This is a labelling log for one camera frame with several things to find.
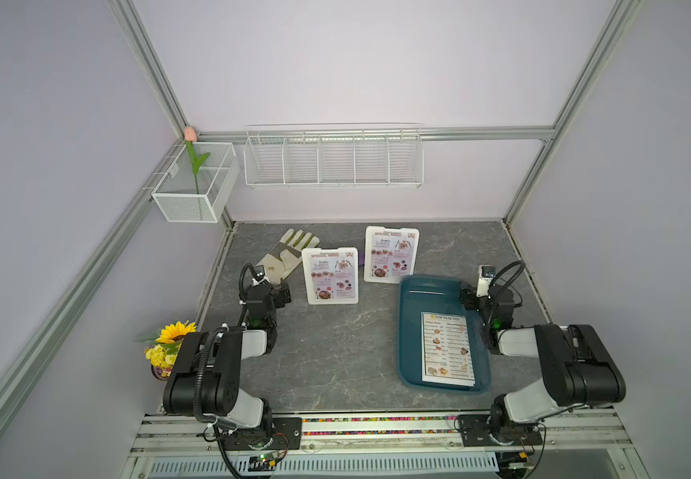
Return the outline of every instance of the white glove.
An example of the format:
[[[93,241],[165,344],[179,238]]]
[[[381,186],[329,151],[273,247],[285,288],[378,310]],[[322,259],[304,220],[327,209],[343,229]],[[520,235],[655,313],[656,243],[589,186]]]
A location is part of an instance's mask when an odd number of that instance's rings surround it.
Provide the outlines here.
[[[319,238],[311,233],[292,228],[282,236],[271,251],[266,254],[257,266],[265,269],[265,277],[272,284],[280,284],[302,262],[300,256],[304,247],[315,247]]]

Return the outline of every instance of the white vent grille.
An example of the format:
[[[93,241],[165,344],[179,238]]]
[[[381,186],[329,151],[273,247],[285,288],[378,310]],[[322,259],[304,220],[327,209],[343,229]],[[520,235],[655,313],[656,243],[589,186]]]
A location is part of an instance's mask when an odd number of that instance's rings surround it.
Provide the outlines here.
[[[247,472],[250,454],[240,456],[236,469],[246,476],[268,473]],[[306,474],[348,474],[350,476],[395,475],[444,472],[497,472],[499,467],[493,452],[440,452],[417,454],[363,455],[290,455],[279,463],[274,476],[302,476]],[[229,477],[230,473],[218,457],[159,457],[148,477]]]

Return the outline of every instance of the white wire basket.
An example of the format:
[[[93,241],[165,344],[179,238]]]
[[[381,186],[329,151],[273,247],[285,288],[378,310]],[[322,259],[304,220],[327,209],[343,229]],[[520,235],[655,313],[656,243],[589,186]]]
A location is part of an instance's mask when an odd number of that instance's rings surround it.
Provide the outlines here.
[[[423,184],[419,129],[248,134],[246,184],[385,187]]]
[[[196,181],[183,145],[151,193],[168,222],[217,223],[239,176],[232,143],[194,142],[194,151],[197,155],[210,154]]]

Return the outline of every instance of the dim sum inn menu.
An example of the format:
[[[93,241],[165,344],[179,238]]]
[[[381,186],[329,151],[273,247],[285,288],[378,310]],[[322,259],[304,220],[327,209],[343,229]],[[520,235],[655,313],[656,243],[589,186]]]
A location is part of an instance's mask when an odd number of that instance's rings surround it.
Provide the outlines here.
[[[341,247],[302,251],[305,289],[309,304],[352,304],[358,302],[358,250]]]
[[[465,317],[422,315],[423,381],[475,386]]]

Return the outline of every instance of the teal plastic tray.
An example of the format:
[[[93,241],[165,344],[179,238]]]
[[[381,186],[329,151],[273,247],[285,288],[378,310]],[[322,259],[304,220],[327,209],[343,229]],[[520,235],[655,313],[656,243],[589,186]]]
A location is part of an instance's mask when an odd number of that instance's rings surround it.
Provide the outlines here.
[[[398,374],[407,386],[445,392],[481,394],[492,381],[489,352],[481,340],[477,311],[467,311],[459,301],[462,282],[450,277],[414,275],[399,284]],[[467,320],[470,359],[475,386],[457,386],[423,381],[422,313],[452,314]]]

